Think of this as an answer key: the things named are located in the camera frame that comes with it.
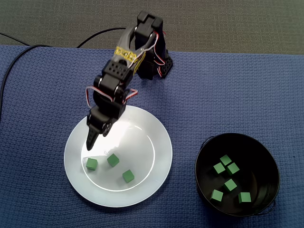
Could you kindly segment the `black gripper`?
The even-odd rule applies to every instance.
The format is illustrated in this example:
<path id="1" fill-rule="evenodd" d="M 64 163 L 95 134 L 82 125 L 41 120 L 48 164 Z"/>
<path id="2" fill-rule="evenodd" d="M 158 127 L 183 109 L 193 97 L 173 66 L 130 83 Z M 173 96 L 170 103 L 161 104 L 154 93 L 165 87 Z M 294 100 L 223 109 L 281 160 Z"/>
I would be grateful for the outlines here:
<path id="1" fill-rule="evenodd" d="M 126 104 L 121 103 L 121 101 L 111 102 L 99 93 L 93 93 L 93 100 L 95 106 L 90 109 L 87 116 L 89 131 L 86 139 L 86 148 L 88 151 L 93 148 L 99 134 L 102 134 L 103 137 L 109 134 L 113 124 L 118 121 L 126 109 Z"/>

